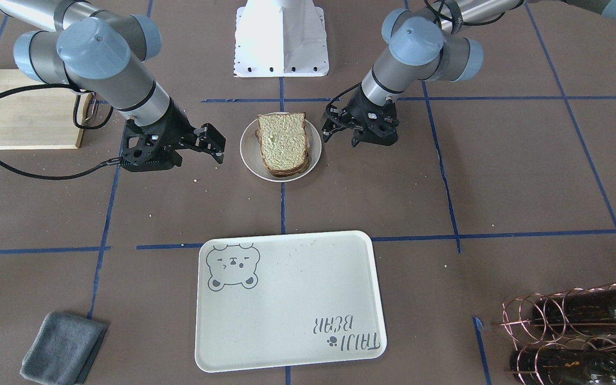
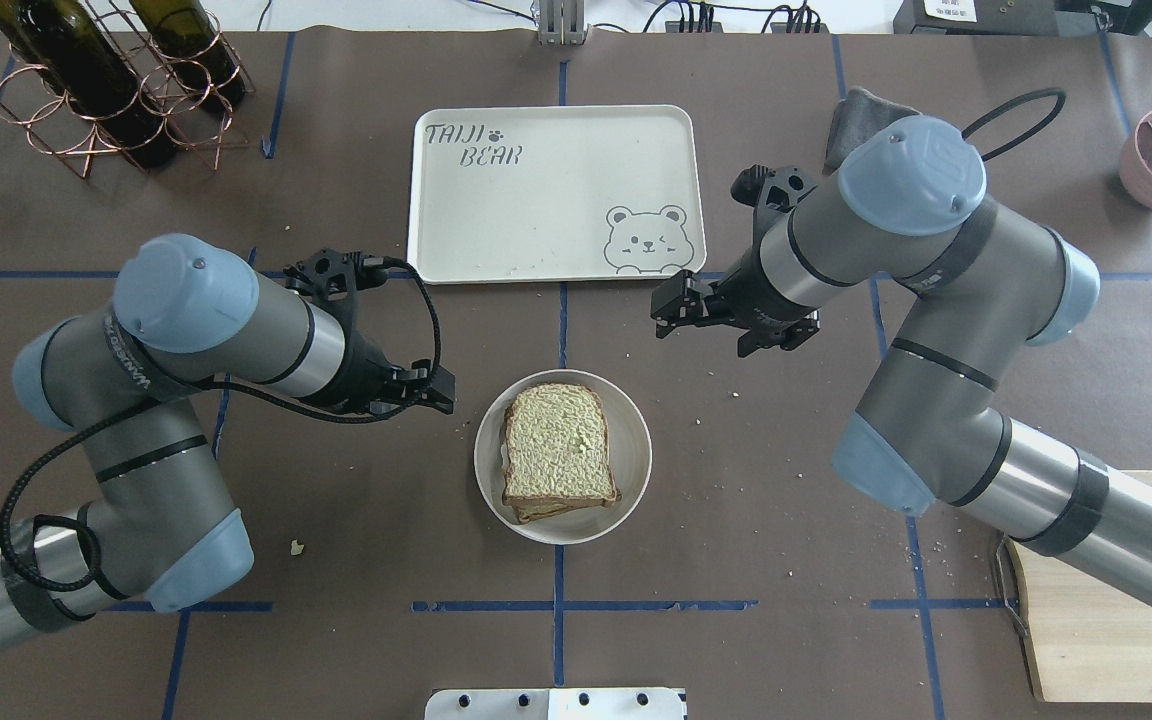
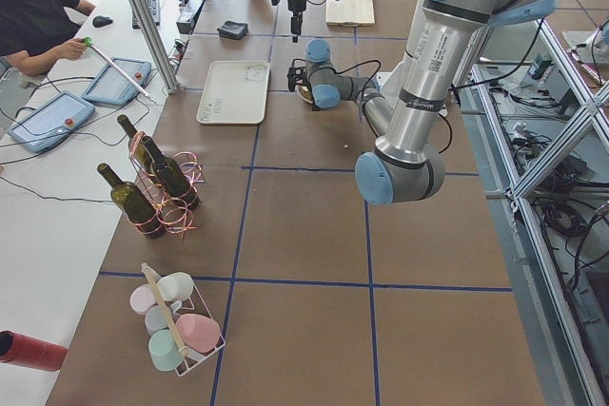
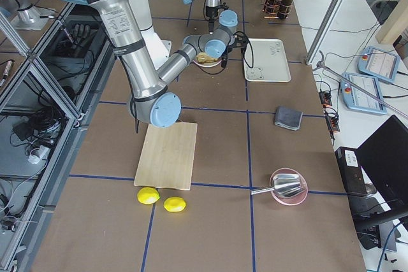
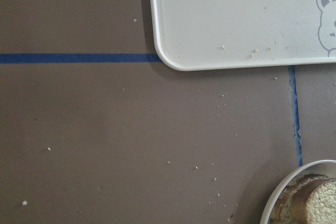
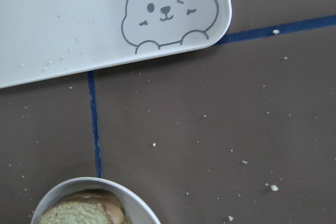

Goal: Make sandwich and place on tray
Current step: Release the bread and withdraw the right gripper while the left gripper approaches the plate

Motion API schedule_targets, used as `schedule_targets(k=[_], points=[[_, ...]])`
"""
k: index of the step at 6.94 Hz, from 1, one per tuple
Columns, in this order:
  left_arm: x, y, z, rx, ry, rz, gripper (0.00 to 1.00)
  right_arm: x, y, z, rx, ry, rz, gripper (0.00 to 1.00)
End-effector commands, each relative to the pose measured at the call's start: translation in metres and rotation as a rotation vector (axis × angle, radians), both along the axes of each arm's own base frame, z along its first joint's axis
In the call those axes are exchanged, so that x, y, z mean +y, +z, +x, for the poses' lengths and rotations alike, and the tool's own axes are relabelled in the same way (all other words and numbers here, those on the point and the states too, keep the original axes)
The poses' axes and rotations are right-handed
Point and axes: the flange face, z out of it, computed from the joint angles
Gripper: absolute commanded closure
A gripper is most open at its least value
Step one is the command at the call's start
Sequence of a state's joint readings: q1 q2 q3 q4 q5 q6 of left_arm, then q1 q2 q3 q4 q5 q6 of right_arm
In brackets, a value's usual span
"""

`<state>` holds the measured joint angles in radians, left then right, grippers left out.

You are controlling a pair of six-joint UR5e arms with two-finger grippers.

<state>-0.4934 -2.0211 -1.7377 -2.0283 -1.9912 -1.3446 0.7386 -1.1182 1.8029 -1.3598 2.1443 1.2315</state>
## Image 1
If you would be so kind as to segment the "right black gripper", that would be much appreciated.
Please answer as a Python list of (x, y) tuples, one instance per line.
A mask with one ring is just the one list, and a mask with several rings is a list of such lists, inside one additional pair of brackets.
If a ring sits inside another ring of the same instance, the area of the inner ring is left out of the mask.
[(163, 117), (139, 126), (128, 119), (122, 137), (120, 166), (129, 172), (165, 171), (182, 164), (179, 150), (207, 153), (218, 164), (224, 161), (226, 139), (212, 124), (195, 129), (170, 100)]

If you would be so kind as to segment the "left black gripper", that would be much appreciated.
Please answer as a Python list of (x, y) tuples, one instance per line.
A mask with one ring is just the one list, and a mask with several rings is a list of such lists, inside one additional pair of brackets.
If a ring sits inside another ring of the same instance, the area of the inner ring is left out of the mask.
[(327, 143), (333, 134), (349, 129), (353, 131), (350, 141), (352, 147), (362, 142), (391, 146), (398, 139), (396, 105), (392, 100), (384, 100), (377, 105), (367, 98), (361, 83), (352, 86), (353, 90), (345, 108), (326, 107), (322, 117), (322, 141)]

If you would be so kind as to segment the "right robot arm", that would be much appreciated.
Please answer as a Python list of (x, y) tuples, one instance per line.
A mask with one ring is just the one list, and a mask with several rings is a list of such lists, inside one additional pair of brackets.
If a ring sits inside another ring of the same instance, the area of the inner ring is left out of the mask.
[[(14, 44), (17, 67), (36, 85), (4, 91), (0, 99), (45, 88), (98, 93), (125, 118), (120, 156), (97, 168), (168, 170), (181, 166), (180, 150), (224, 161), (225, 137), (212, 124), (192, 126), (145, 66), (162, 47), (149, 17), (120, 16), (86, 1), (0, 1), (0, 14), (37, 27)], [(0, 166), (32, 177), (1, 160)]]

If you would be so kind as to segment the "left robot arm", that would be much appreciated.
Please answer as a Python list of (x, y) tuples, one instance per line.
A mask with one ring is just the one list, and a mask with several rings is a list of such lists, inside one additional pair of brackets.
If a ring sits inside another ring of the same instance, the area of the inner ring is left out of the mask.
[(460, 36), (465, 27), (493, 24), (523, 1), (426, 1), (411, 11), (395, 9), (386, 16), (381, 36), (386, 48), (364, 78), (348, 89), (343, 108), (328, 102), (322, 139), (350, 130), (351, 144), (391, 146), (398, 141), (396, 101), (415, 81), (466, 81), (484, 61), (481, 44)]

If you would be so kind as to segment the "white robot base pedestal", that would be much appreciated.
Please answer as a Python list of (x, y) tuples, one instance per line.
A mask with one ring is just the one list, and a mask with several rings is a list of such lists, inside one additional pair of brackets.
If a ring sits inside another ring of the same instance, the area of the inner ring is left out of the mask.
[(313, 1), (247, 1), (235, 15), (233, 75), (326, 76), (325, 13)]

